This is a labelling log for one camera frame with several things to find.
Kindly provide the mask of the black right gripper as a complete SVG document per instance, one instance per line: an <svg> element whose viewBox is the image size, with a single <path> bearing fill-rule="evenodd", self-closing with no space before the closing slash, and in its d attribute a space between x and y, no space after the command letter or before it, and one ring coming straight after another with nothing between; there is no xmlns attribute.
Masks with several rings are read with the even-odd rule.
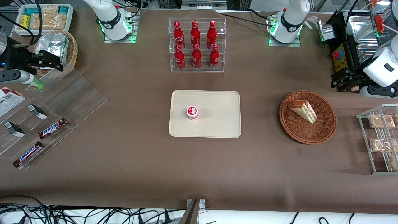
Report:
<svg viewBox="0 0 398 224"><path fill-rule="evenodd" d="M11 47L9 68L18 67L40 67L64 71L64 65L61 64L61 58L45 50L39 53L29 51L25 47Z"/></svg>

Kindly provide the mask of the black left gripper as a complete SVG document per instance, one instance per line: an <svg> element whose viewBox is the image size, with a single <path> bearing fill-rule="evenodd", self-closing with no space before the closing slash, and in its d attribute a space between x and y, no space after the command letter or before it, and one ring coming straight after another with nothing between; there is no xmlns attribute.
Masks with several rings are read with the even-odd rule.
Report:
<svg viewBox="0 0 398 224"><path fill-rule="evenodd" d="M364 72L357 70L350 70L349 68L342 68L332 75L331 88L345 89L346 84L353 82L369 82L370 78Z"/></svg>

